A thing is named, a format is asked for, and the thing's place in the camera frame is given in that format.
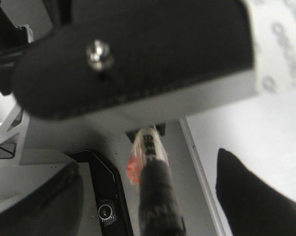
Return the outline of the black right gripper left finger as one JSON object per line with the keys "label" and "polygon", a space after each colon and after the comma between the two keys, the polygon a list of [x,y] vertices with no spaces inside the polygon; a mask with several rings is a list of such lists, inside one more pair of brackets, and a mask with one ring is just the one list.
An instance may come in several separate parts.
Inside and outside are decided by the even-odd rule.
{"label": "black right gripper left finger", "polygon": [[0,236],[75,236],[83,209],[83,180],[72,162],[0,213]]}

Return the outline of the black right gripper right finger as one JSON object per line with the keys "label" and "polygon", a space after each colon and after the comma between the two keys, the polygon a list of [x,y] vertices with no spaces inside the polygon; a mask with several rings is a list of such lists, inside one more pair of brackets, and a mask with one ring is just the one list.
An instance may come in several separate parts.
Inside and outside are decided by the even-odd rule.
{"label": "black right gripper right finger", "polygon": [[217,199],[234,236],[296,236],[296,202],[253,174],[233,153],[217,155]]}

